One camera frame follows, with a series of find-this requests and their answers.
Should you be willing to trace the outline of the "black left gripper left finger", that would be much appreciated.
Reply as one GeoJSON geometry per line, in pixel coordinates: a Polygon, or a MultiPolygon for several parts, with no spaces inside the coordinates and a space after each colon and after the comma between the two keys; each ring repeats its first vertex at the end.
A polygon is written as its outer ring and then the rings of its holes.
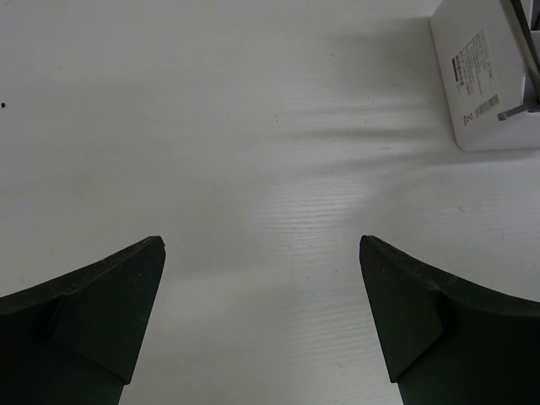
{"type": "Polygon", "coordinates": [[[1,298],[3,404],[117,404],[131,383],[165,266],[147,237],[1,298]]]}

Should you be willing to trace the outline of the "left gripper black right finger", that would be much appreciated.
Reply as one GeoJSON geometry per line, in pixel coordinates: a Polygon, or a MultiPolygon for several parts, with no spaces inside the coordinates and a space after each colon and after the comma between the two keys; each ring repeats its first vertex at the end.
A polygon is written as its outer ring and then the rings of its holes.
{"type": "Polygon", "coordinates": [[[405,404],[537,404],[539,304],[365,235],[359,264],[389,379],[405,404]]]}

